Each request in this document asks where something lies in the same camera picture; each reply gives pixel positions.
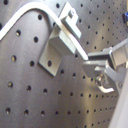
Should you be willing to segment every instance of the white plastic part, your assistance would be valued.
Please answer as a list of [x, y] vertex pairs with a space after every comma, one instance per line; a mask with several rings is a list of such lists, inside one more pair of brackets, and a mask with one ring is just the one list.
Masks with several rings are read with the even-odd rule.
[[49, 16], [51, 16], [51, 18], [56, 22], [59, 28], [68, 36], [68, 38], [76, 46], [76, 49], [80, 53], [83, 60], [88, 60], [87, 54], [85, 53], [79, 42], [76, 40], [76, 38], [67, 30], [67, 28], [62, 24], [62, 22], [56, 16], [56, 14], [47, 5], [41, 2], [30, 2], [22, 6], [0, 31], [0, 41], [3, 39], [3, 37], [8, 33], [8, 31], [14, 26], [14, 24], [20, 19], [20, 17], [23, 14], [33, 9], [39, 9], [41, 11], [44, 11]]

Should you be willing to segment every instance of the perforated metal panel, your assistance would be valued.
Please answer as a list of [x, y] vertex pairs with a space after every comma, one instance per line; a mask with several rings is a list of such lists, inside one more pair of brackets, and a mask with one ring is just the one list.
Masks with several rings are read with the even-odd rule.
[[[0, 0], [0, 29], [25, 3]], [[66, 0], [36, 0], [58, 16]], [[68, 0], [79, 15], [84, 50], [101, 51], [127, 37], [122, 0]], [[45, 13], [27, 12], [0, 42], [0, 128], [107, 128], [117, 93], [101, 93], [87, 78], [83, 60], [65, 56], [55, 77], [38, 63], [53, 29]]]

